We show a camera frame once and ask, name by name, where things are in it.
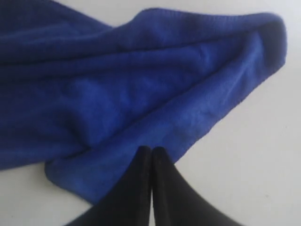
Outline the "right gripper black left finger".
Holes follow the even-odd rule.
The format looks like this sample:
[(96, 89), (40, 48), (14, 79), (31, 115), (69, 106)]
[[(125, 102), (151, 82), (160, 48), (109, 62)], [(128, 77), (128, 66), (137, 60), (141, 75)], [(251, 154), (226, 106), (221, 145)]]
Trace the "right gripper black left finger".
[(151, 149), (138, 148), (116, 185), (69, 226), (147, 226), (151, 208)]

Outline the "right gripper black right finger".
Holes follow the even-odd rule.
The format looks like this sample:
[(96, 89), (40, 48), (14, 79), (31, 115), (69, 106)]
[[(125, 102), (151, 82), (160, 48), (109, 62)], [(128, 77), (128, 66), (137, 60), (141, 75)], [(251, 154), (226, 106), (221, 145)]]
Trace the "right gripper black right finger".
[(152, 150), (152, 189), (157, 226), (239, 226), (203, 199), (182, 177), (166, 149)]

